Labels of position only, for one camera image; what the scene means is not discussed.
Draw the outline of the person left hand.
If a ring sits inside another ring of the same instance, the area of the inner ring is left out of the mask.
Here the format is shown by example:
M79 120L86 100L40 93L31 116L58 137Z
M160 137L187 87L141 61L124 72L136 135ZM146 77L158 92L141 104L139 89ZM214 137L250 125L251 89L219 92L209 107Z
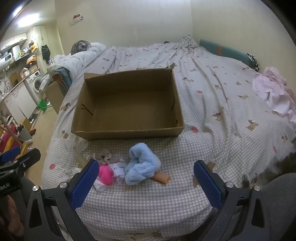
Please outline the person left hand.
M9 232L17 237L23 236L23 224L18 214L14 200L7 195L1 198L1 224L5 224L4 218L8 221L7 228Z

